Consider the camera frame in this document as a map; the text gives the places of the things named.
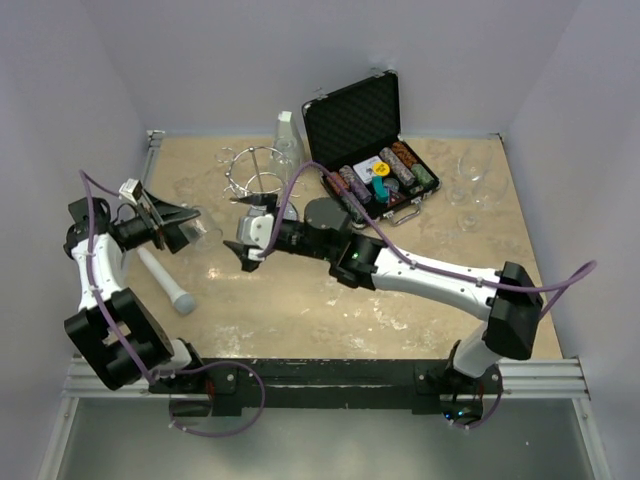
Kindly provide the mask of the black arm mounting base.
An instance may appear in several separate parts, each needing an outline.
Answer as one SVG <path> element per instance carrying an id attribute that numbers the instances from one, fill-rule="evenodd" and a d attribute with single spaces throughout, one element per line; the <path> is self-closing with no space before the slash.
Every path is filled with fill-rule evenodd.
<path id="1" fill-rule="evenodd" d="M 478 379 L 446 360 L 207 359 L 151 387 L 173 401 L 207 400 L 214 416 L 245 408 L 409 410 L 478 419 L 482 401 L 503 392 L 499 369 Z"/>

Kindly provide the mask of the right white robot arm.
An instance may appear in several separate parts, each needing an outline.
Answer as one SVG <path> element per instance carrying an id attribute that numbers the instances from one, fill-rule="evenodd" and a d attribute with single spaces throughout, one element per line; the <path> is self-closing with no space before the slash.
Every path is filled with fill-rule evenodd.
<path id="1" fill-rule="evenodd" d="M 445 369 L 452 390 L 469 392 L 502 358 L 530 359 L 543 301 L 523 266 L 470 268 L 391 247 L 355 232 L 347 211 L 331 198 L 310 201 L 300 221 L 279 219 L 273 194 L 242 201 L 250 210 L 239 219 L 235 240 L 224 244 L 243 271 L 255 271 L 273 248 L 328 262 L 330 276 L 349 288 L 407 293 L 480 320 L 481 326 L 452 348 Z"/>

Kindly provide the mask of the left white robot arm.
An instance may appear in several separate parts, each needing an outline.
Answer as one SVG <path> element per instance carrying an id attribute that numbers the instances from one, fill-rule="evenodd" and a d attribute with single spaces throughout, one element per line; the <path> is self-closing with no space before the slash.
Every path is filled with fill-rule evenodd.
<path id="1" fill-rule="evenodd" d="M 64 329 L 103 384 L 117 390 L 144 376 L 172 374 L 185 392 L 200 390 L 207 368 L 187 343 L 171 340 L 139 297 L 124 283 L 124 254 L 150 242 L 175 254 L 190 243 L 201 211 L 163 201 L 148 191 L 128 220 L 114 220 L 107 200 L 81 198 L 68 206 L 73 225 L 63 249 L 78 266 L 81 299 Z"/>

